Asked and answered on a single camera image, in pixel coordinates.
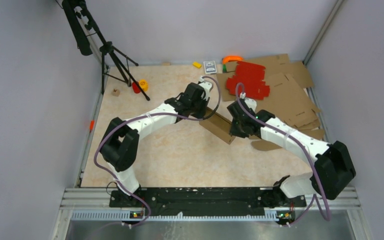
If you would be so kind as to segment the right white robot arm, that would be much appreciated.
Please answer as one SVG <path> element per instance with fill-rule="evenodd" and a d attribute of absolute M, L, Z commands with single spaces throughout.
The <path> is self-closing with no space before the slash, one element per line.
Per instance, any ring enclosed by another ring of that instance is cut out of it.
<path fill-rule="evenodd" d="M 295 197 L 318 194 L 334 200 L 356 176 L 347 146 L 340 142 L 318 140 L 283 123 L 274 114 L 260 110 L 255 113 L 245 99 L 227 107 L 232 116 L 230 133 L 236 137 L 256 136 L 294 154 L 311 167 L 311 172 L 288 175 L 279 180 L 273 200 L 287 206 Z"/>

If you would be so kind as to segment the brown cardboard box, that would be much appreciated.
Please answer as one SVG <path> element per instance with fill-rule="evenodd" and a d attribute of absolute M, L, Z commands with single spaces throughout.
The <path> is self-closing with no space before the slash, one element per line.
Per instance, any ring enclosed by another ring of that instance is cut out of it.
<path fill-rule="evenodd" d="M 199 124 L 228 145 L 236 138 L 230 133 L 232 122 L 217 112 Z"/>

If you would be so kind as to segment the small orange clip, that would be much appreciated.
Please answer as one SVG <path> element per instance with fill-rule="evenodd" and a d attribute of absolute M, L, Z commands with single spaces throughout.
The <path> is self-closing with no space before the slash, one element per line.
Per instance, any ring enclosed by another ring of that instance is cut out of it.
<path fill-rule="evenodd" d="M 95 121 L 91 120 L 90 123 L 89 123 L 89 131 L 90 132 L 94 129 L 94 126 L 95 126 Z"/>

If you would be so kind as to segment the black tripod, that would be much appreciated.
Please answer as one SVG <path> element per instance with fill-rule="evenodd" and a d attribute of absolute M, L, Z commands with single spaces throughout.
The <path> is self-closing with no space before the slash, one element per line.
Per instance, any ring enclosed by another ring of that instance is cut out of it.
<path fill-rule="evenodd" d="M 106 89 L 105 77 L 110 77 L 118 80 L 127 86 L 140 87 L 139 82 L 133 77 L 130 72 L 130 65 L 138 67 L 139 63 L 134 61 L 124 52 L 114 46 L 112 41 L 107 41 L 102 34 L 98 24 L 90 13 L 87 3 L 84 0 L 62 0 L 59 6 L 63 9 L 68 24 L 74 35 L 77 49 L 83 56 L 89 56 L 93 53 L 89 37 L 97 35 L 102 43 L 99 47 L 100 62 L 101 62 L 101 89 L 103 95 Z M 110 57 L 122 78 L 109 74 L 109 66 L 106 64 L 106 56 Z"/>

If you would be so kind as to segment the yellow block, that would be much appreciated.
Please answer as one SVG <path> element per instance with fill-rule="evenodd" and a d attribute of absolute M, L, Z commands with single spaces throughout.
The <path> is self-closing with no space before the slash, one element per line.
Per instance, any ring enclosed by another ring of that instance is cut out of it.
<path fill-rule="evenodd" d="M 194 62 L 192 63 L 192 65 L 193 65 L 195 68 L 197 68 L 197 69 L 201 69 L 201 68 L 202 68 L 202 64 L 199 63 L 199 62 L 197 62 L 197 61 L 194 61 Z"/>

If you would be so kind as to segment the red cardboard box blank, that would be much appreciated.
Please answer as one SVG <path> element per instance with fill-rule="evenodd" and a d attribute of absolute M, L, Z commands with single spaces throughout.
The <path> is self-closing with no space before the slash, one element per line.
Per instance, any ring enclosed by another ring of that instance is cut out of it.
<path fill-rule="evenodd" d="M 236 94 L 236 86 L 242 83 L 238 88 L 238 93 L 245 92 L 246 96 L 255 100 L 263 100 L 270 95 L 270 87 L 265 82 L 266 67 L 245 61 L 239 61 L 236 64 L 233 76 L 228 77 L 225 87 L 229 94 Z"/>

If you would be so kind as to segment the playing card deck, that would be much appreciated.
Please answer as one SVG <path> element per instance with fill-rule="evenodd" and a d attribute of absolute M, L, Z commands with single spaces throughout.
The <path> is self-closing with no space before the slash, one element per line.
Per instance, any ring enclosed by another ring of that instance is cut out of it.
<path fill-rule="evenodd" d="M 212 74 L 216 74 L 218 72 L 217 71 L 217 64 L 214 60 L 204 61 L 203 66 L 204 66 L 204 73 L 206 75 L 212 75 Z"/>

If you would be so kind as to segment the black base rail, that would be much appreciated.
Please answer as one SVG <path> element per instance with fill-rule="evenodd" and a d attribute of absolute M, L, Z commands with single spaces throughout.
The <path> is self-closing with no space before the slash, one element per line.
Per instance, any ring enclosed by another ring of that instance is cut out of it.
<path fill-rule="evenodd" d="M 306 206 L 303 195 L 287 198 L 272 187 L 148 187 L 139 188 L 133 196 L 113 190 L 109 200 L 111 208 L 130 209 L 129 220 L 251 217 L 287 224 L 295 221 L 296 207 Z"/>

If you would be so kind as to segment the stack of brown cardboard blanks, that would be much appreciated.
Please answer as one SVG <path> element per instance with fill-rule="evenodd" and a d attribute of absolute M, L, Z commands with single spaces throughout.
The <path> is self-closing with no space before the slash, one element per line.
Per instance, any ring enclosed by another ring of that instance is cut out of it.
<path fill-rule="evenodd" d="M 321 110 L 306 92 L 314 83 L 304 64 L 290 61 L 286 53 L 248 58 L 246 62 L 265 67 L 264 81 L 270 87 L 268 97 L 257 101 L 256 110 L 266 110 L 287 125 L 321 140 L 325 134 L 317 116 Z"/>

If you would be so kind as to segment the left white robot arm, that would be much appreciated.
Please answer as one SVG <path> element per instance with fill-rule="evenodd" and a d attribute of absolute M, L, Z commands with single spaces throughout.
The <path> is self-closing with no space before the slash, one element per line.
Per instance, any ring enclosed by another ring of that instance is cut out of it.
<path fill-rule="evenodd" d="M 121 200 L 127 206 L 136 206 L 141 198 L 137 191 L 140 184 L 133 169 L 139 142 L 181 120 L 203 120 L 212 88 L 213 84 L 206 80 L 192 82 L 179 96 L 168 98 L 151 111 L 130 119 L 116 117 L 110 121 L 96 152 L 107 162 L 108 171 L 122 190 Z"/>

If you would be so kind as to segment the yellow and red toy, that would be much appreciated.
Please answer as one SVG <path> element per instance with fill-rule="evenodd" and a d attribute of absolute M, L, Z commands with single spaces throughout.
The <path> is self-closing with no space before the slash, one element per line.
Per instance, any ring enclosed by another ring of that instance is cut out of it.
<path fill-rule="evenodd" d="M 145 79 L 141 79 L 141 80 L 137 81 L 137 83 L 139 86 L 134 82 L 132 82 L 132 84 L 131 84 L 132 90 L 135 94 L 141 93 L 140 89 L 142 89 L 144 92 L 148 91 L 149 84 Z"/>

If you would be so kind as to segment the small wooden block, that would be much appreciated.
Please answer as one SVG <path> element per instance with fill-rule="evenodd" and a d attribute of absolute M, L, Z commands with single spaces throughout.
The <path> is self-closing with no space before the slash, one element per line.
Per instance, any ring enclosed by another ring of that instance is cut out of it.
<path fill-rule="evenodd" d="M 112 96 L 118 97 L 120 95 L 121 91 L 117 88 L 114 88 L 111 92 Z"/>

